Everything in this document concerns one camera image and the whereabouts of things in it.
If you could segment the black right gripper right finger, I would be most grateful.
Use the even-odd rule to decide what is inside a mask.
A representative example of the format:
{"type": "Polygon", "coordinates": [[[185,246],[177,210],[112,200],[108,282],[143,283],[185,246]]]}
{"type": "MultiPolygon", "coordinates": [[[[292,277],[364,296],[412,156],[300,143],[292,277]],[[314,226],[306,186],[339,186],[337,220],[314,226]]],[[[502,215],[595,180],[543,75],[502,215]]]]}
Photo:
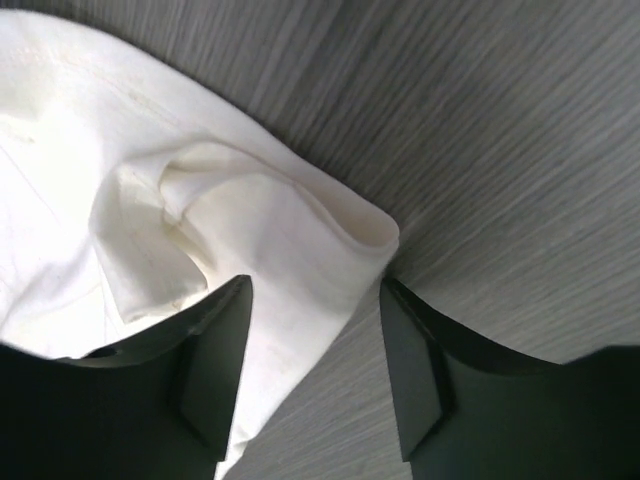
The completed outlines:
{"type": "Polygon", "coordinates": [[[635,479],[639,350],[566,364],[500,345],[395,279],[380,314],[402,459],[416,479],[635,479]]]}

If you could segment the cream white t shirt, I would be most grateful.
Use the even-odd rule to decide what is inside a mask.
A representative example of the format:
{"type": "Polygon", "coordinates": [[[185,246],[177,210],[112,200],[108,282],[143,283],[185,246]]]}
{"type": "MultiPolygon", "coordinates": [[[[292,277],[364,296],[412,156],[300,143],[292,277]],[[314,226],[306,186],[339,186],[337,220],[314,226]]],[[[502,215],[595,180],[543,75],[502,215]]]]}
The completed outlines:
{"type": "Polygon", "coordinates": [[[145,52],[1,13],[1,340],[80,357],[230,278],[254,308],[223,478],[396,252],[391,216],[145,52]]]}

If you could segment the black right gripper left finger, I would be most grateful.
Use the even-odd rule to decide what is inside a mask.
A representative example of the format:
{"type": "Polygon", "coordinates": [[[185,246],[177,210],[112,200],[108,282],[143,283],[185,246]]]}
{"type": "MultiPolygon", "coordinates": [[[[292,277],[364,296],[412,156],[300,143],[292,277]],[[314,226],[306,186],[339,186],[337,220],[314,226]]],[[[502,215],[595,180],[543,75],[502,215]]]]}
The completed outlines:
{"type": "Polygon", "coordinates": [[[239,275],[80,359],[1,349],[5,479],[211,479],[225,459],[251,321],[239,275]]]}

